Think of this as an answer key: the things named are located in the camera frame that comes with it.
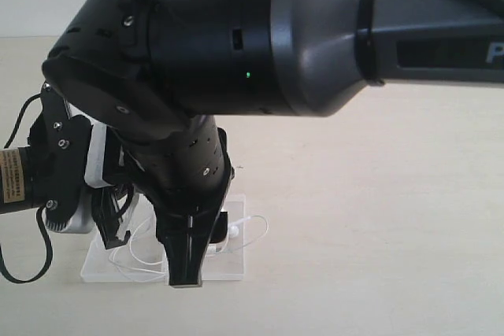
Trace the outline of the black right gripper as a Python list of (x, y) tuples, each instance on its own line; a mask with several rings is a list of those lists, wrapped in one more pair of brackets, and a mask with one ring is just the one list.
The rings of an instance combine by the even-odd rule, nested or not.
[[(202, 265), (209, 244), (228, 235), (228, 212), (221, 211), (234, 169), (227, 135), (219, 127), (177, 132), (153, 145), (130, 146), (107, 128), (103, 178), (129, 185), (154, 207), (156, 235), (168, 261), (173, 288), (202, 286)], [(120, 198), (121, 210), (131, 210)]]

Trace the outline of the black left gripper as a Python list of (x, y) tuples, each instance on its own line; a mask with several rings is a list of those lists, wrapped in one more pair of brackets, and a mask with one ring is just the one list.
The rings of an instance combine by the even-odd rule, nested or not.
[(113, 188), (90, 194), (84, 182), (91, 121), (72, 114), (67, 101), (48, 83), (40, 90), (42, 110), (30, 127), (28, 145), (35, 158), (37, 194), (45, 201), (48, 222), (91, 222), (104, 249), (125, 246), (123, 215)]

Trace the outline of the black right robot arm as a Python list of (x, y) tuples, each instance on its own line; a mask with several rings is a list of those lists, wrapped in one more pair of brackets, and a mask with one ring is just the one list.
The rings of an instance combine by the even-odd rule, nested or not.
[(503, 0), (86, 0), (42, 70), (120, 140), (169, 284), (200, 286), (234, 173), (216, 116), (331, 116), (387, 81), (501, 87)]

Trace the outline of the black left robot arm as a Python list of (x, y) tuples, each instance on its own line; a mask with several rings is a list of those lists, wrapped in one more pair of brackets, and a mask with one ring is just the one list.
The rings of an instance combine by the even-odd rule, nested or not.
[(54, 233), (87, 234), (97, 228), (107, 249), (129, 237), (132, 187), (96, 183), (92, 174), (103, 167), (107, 128), (83, 115), (73, 115), (68, 103), (44, 83), (35, 96), (42, 111), (31, 126), (28, 143), (1, 151), (1, 212), (42, 207), (43, 226)]

